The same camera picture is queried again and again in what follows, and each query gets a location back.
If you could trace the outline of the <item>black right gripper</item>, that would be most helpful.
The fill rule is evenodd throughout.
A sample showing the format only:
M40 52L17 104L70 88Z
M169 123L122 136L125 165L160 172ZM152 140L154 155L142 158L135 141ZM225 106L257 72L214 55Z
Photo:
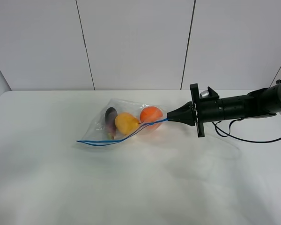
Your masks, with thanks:
M198 84L190 84L192 102L187 102L176 110L167 113L167 120L197 128L198 137L204 137L204 123L217 121L220 117L218 99L200 98Z

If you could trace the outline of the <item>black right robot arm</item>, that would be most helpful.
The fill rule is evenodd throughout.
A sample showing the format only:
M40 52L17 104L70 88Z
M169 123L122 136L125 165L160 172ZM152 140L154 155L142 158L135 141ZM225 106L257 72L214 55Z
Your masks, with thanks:
M190 91L192 100L167 113L167 120L195 126L198 137L205 136L207 122L266 118L281 112L281 79L273 87L234 97L220 98L211 87L199 92L196 83L190 85Z

